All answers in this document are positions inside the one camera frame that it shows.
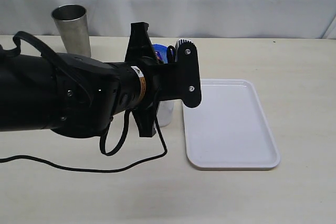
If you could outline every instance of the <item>white table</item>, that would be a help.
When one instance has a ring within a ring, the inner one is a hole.
[[[59,37],[42,36],[56,51]],[[174,45],[173,38],[153,43]],[[180,101],[163,129],[169,153],[119,174],[81,174],[31,161],[0,165],[0,223],[336,223],[336,41],[194,39],[202,78],[242,78],[259,94],[281,153],[268,172],[201,172],[186,159]],[[12,48],[11,36],[0,44]],[[92,37],[93,58],[122,61],[128,38]],[[24,46],[23,53],[35,54]],[[119,139],[117,116],[108,144]],[[117,168],[162,151],[138,138],[100,155],[98,139],[51,131],[0,133],[1,157],[31,154],[63,165]]]

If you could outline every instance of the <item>stainless steel tumbler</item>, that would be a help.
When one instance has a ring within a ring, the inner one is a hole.
[[[66,51],[91,58],[86,9],[80,5],[63,5],[53,10],[51,16]]]

